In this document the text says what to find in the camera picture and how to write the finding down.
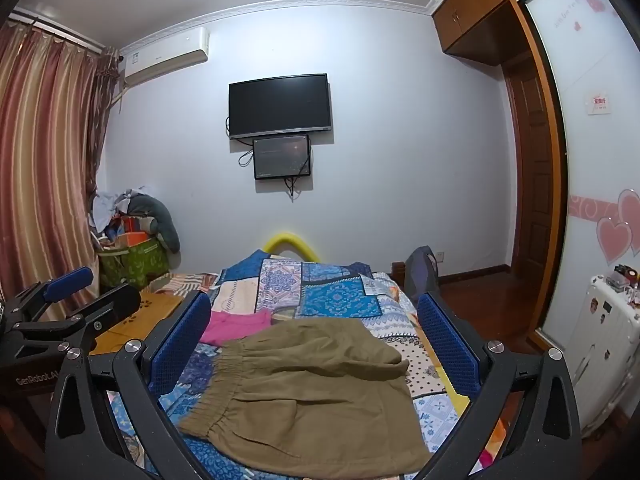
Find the grey plush toy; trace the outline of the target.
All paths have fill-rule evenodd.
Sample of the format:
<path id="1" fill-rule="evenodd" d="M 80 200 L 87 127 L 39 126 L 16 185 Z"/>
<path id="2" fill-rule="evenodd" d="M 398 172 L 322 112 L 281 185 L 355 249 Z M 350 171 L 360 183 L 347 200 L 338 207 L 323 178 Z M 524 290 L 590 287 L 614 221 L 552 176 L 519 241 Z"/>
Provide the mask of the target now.
<path id="1" fill-rule="evenodd" d="M 131 217 L 149 219 L 149 233 L 158 237 L 168 252 L 180 252 L 178 232 L 167 207 L 156 198 L 146 194 L 131 196 L 127 208 Z"/>

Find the white frosted wardrobe sliding door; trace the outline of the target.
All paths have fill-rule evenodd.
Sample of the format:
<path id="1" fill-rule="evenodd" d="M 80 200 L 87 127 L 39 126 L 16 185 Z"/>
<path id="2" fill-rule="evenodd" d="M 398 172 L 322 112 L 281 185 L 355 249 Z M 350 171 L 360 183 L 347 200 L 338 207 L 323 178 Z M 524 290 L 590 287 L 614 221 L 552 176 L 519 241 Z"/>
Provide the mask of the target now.
<path id="1" fill-rule="evenodd" d="M 567 220 L 544 334 L 566 346 L 590 278 L 639 265 L 639 49 L 608 0 L 520 0 L 558 92 Z"/>

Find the blue patchwork bed quilt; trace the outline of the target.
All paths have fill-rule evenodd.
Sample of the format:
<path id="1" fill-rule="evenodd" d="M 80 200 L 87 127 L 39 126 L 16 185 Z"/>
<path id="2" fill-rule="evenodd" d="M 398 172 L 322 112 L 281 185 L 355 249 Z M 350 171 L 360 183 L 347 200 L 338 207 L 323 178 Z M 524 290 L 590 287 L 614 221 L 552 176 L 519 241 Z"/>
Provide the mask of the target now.
<path id="1" fill-rule="evenodd" d="M 216 479 L 412 479 L 468 405 L 416 303 L 358 262 L 259 251 L 168 274 L 99 348 L 148 336 L 189 292 L 208 296 L 208 323 L 160 406 Z"/>

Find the white wall air conditioner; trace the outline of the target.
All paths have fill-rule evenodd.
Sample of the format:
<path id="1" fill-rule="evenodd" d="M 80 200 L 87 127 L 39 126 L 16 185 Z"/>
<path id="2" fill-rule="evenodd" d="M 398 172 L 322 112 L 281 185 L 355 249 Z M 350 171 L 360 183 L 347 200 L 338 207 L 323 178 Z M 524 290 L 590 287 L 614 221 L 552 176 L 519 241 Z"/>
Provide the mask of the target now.
<path id="1" fill-rule="evenodd" d="M 209 31 L 192 28 L 131 51 L 125 58 L 124 83 L 134 87 L 208 60 Z"/>

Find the brown wooden door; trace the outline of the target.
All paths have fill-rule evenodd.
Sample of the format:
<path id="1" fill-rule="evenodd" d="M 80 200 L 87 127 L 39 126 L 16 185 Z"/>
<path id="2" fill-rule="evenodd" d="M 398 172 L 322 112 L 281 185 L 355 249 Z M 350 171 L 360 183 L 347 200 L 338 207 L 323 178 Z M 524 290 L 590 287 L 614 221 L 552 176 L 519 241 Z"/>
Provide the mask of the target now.
<path id="1" fill-rule="evenodd" d="M 513 120 L 518 204 L 512 269 L 539 299 L 546 291 L 552 227 L 552 121 L 533 55 L 521 53 L 503 66 Z"/>

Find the khaki olive pants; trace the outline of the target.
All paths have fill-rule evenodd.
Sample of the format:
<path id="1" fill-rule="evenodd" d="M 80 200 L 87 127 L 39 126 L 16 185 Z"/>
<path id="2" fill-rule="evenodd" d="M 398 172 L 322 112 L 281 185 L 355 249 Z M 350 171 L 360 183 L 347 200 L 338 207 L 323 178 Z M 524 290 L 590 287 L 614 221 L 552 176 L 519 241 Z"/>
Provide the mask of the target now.
<path id="1" fill-rule="evenodd" d="M 226 342 L 206 390 L 178 427 L 273 474 L 413 474 L 431 453 L 408 368 L 356 318 L 298 318 Z"/>

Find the small black wall monitor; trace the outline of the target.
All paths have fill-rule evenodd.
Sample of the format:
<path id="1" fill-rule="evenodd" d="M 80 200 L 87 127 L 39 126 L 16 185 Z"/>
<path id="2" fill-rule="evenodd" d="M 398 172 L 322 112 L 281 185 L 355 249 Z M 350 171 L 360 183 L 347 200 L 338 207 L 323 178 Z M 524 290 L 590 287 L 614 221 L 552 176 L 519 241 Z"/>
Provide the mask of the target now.
<path id="1" fill-rule="evenodd" d="M 306 134 L 258 138 L 253 141 L 253 154 L 256 180 L 311 175 L 311 145 Z"/>

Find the grey purple backpack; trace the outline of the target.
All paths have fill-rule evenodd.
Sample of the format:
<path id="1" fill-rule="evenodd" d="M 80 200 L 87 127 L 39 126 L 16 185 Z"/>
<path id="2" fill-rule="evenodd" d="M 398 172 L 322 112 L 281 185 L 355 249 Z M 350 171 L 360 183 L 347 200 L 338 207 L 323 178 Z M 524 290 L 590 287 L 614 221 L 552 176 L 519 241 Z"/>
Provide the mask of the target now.
<path id="1" fill-rule="evenodd" d="M 419 299 L 439 292 L 438 264 L 430 246 L 416 248 L 405 262 L 405 294 L 416 307 Z"/>

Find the wooden overhead cabinet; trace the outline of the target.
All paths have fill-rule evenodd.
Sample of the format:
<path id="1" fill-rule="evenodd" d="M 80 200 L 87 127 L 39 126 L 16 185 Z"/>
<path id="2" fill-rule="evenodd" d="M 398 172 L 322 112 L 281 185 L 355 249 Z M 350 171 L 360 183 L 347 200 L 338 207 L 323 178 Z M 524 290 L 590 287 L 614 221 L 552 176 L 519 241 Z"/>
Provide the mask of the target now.
<path id="1" fill-rule="evenodd" d="M 434 13 L 444 53 L 490 66 L 530 50 L 515 0 L 444 0 Z"/>

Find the striped pink gold curtain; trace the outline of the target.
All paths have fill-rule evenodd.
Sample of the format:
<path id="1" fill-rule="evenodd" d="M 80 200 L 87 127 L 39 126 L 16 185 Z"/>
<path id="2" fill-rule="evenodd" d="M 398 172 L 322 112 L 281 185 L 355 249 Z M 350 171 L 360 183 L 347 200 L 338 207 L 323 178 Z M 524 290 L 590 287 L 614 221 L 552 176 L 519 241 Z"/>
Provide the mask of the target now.
<path id="1" fill-rule="evenodd" d="M 88 215 L 118 81 L 96 54 L 26 24 L 1 29 L 1 290 L 96 267 Z"/>

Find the yellow foam bed rail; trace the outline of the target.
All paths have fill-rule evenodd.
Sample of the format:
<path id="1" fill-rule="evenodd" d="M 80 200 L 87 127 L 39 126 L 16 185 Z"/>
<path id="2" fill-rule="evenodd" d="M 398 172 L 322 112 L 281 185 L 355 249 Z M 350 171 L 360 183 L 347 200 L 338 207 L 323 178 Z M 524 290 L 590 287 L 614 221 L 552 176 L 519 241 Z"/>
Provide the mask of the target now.
<path id="1" fill-rule="evenodd" d="M 282 248 L 288 248 L 292 252 L 296 252 L 304 261 L 320 262 L 316 252 L 302 238 L 291 232 L 280 232 L 271 237 L 262 250 L 270 254 L 276 254 Z"/>

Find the large black wall television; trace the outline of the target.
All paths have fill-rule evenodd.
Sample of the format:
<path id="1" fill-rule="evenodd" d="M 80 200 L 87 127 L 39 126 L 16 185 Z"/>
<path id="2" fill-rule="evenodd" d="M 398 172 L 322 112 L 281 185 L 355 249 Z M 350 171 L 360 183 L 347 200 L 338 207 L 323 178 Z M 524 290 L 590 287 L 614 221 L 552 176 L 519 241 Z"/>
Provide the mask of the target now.
<path id="1" fill-rule="evenodd" d="M 229 84 L 229 136 L 329 131 L 332 112 L 327 74 L 282 76 Z"/>

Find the pink folded cloth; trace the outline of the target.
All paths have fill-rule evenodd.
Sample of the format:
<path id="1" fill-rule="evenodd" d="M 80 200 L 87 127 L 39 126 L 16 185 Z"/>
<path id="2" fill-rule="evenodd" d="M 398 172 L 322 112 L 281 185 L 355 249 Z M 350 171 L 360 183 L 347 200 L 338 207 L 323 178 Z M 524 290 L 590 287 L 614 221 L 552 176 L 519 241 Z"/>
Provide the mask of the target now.
<path id="1" fill-rule="evenodd" d="M 252 314 L 213 311 L 200 343 L 220 347 L 227 341 L 252 336 L 270 326 L 271 313 L 267 310 Z"/>

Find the white suitcase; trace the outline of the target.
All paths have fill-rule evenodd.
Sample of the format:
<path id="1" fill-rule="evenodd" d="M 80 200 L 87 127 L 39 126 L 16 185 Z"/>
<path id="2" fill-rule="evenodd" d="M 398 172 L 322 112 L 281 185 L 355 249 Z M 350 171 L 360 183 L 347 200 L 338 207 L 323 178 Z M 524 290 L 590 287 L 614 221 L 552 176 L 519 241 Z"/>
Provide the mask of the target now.
<path id="1" fill-rule="evenodd" d="M 591 279 L 564 356 L 588 437 L 639 374 L 639 305 L 629 278 L 612 271 Z"/>

